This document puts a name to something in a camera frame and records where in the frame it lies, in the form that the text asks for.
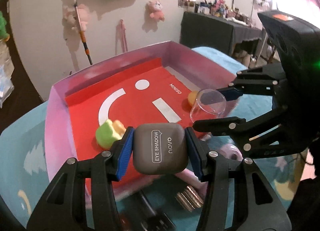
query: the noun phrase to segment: orange ball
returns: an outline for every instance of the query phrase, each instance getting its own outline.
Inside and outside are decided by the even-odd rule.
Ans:
[[[188,103],[190,104],[191,107],[196,101],[197,94],[198,94],[198,91],[192,91],[190,94],[188,94]]]

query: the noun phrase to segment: green plush toy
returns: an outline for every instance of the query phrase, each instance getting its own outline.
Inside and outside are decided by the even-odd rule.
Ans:
[[[0,40],[8,41],[10,35],[7,33],[7,30],[5,29],[5,25],[7,25],[7,21],[5,20],[2,12],[0,11]]]
[[[109,119],[96,130],[97,143],[104,149],[109,149],[113,142],[120,139],[121,136],[113,128],[112,121]]]

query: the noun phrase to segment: white rectangle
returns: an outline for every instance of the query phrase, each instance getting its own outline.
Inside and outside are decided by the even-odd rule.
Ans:
[[[181,121],[179,115],[162,99],[159,98],[152,102],[155,107],[162,113],[162,115],[168,120],[169,123],[177,123]]]

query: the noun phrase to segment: pink plush toy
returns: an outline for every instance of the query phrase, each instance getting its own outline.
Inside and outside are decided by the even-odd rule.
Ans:
[[[79,16],[80,16],[80,20],[81,20],[82,30],[86,31],[87,24],[88,24],[88,21],[90,18],[89,8],[84,4],[80,4],[78,6],[78,11],[79,11]],[[72,30],[79,32],[78,31],[78,24],[76,21],[76,10],[74,8],[65,7],[65,13],[63,15],[63,18],[67,21],[68,24],[71,25]]]
[[[164,13],[162,12],[160,0],[150,0],[148,6],[151,11],[150,18],[156,21],[164,21]]]

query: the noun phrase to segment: transparent cup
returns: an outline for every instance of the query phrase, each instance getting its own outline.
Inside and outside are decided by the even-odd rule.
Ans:
[[[190,111],[191,121],[220,118],[226,109],[227,101],[218,91],[204,89],[198,92],[196,101]]]

